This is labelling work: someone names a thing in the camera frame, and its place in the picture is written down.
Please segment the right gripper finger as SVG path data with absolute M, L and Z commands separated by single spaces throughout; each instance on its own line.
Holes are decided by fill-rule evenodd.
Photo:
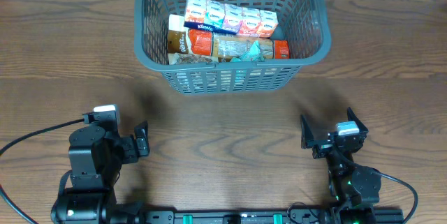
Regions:
M 303 114 L 300 116 L 300 123 L 301 123 L 301 148 L 311 149 L 314 146 L 314 135 Z
M 359 120 L 359 118 L 357 118 L 356 114 L 350 107 L 347 108 L 347 117 L 349 121 L 354 121 L 356 123 L 357 127 L 359 128 L 360 135 L 368 134 L 369 132 L 368 128 L 364 125 L 363 122 L 361 122 L 361 120 Z

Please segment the beige snack pouch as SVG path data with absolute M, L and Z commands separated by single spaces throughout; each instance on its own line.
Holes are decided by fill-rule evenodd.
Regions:
M 189 28 L 184 26 L 183 16 L 174 14 L 169 15 L 167 48 L 170 65 L 175 65 L 177 63 L 176 55 L 192 53 L 188 32 Z

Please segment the small teal wipes packet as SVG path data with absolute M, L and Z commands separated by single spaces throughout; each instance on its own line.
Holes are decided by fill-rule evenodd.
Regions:
M 265 57 L 261 51 L 261 46 L 256 40 L 247 52 L 240 57 L 233 57 L 230 62 L 250 62 L 250 61 L 265 61 Z

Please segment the Kleenex tissue multipack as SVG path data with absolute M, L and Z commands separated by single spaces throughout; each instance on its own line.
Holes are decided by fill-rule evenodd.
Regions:
M 269 38 L 279 24 L 273 11 L 213 0 L 186 0 L 184 26 L 239 36 Z

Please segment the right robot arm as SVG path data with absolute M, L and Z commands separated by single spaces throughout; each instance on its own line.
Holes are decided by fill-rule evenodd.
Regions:
M 301 148 L 311 149 L 314 159 L 324 158 L 328 164 L 329 191 L 336 203 L 321 211 L 320 223 L 375 223 L 373 206 L 379 202 L 381 177 L 375 170 L 355 164 L 353 154 L 359 151 L 368 128 L 352 109 L 347 121 L 336 124 L 336 131 L 324 140 L 317 140 L 301 116 Z

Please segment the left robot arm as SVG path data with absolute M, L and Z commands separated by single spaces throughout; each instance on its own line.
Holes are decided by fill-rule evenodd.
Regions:
M 118 133 L 114 110 L 83 115 L 86 126 L 69 137 L 71 170 L 59 183 L 50 217 L 53 223 L 144 223 L 141 201 L 118 204 L 114 186 L 123 165 L 149 155 L 148 123 L 134 134 Z

